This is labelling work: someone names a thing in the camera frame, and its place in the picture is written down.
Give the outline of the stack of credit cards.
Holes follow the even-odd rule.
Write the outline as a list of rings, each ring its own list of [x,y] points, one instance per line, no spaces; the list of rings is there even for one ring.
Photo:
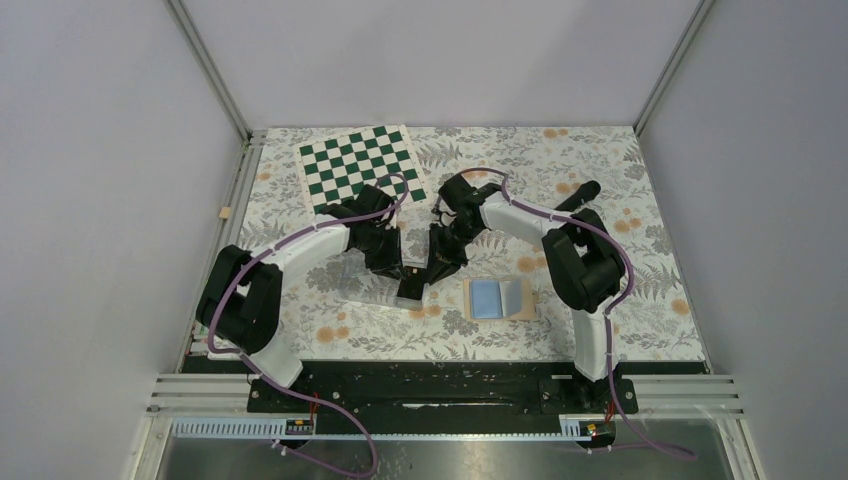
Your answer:
[[[397,297],[409,301],[421,301],[425,285],[425,268],[405,267],[399,281]]]

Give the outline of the beige leather card holder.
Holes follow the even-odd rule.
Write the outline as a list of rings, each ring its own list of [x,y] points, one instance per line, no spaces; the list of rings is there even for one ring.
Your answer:
[[[470,278],[463,281],[465,317],[471,321],[532,321],[535,296],[525,277]]]

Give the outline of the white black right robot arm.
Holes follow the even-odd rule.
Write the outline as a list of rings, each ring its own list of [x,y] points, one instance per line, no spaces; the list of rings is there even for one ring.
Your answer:
[[[613,305],[628,263],[597,212],[587,202],[601,192],[596,181],[582,184],[554,209],[526,203],[488,183],[474,187],[456,174],[438,190],[452,211],[448,224],[429,230],[424,281],[434,285],[468,263],[466,248],[485,230],[501,231],[542,249],[557,296],[573,315],[574,364],[584,377],[573,386],[575,402],[597,412],[613,398],[608,377],[616,364],[602,310]]]

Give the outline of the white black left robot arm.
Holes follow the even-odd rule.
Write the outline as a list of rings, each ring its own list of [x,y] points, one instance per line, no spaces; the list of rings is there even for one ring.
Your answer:
[[[374,185],[354,198],[324,206],[304,228],[253,253],[224,247],[206,280],[195,319],[208,330],[210,352],[238,355],[272,386],[272,398],[288,411],[309,401],[310,385],[299,375],[302,361],[281,333],[285,288],[324,260],[354,250],[374,273],[400,278],[400,235],[391,222],[402,202]]]

